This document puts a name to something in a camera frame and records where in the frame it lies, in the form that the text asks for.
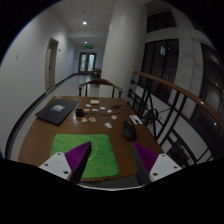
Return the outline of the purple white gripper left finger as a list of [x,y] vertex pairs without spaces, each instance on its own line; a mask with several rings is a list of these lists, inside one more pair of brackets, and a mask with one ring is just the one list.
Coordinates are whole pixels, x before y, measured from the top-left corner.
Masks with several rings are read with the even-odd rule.
[[91,154],[91,142],[81,144],[66,153],[56,152],[40,168],[78,184]]

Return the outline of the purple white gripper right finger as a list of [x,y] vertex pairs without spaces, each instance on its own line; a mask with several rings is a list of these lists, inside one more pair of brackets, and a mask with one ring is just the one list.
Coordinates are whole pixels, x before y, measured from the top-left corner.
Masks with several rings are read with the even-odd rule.
[[156,154],[136,142],[132,144],[132,155],[141,185],[147,185],[181,170],[167,154]]

